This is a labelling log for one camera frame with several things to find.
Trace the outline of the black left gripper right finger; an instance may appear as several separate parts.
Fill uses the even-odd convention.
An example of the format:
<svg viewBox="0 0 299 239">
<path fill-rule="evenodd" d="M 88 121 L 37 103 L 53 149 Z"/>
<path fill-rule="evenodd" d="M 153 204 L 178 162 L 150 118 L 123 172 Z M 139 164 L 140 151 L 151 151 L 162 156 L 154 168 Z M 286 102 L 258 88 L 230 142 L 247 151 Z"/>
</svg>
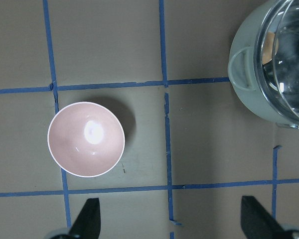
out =
<svg viewBox="0 0 299 239">
<path fill-rule="evenodd" d="M 280 226 L 254 196 L 242 196 L 240 225 L 247 239 L 289 238 L 289 233 Z"/>
</svg>

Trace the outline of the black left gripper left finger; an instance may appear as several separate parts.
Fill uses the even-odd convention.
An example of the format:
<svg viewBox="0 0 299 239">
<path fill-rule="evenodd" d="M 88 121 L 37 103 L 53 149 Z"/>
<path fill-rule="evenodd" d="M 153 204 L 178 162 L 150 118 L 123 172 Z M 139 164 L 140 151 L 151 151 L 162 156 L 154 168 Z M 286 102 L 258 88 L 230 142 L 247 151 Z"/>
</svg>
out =
<svg viewBox="0 0 299 239">
<path fill-rule="evenodd" d="M 99 199 L 87 199 L 67 237 L 69 239 L 98 239 L 100 231 L 101 215 Z"/>
</svg>

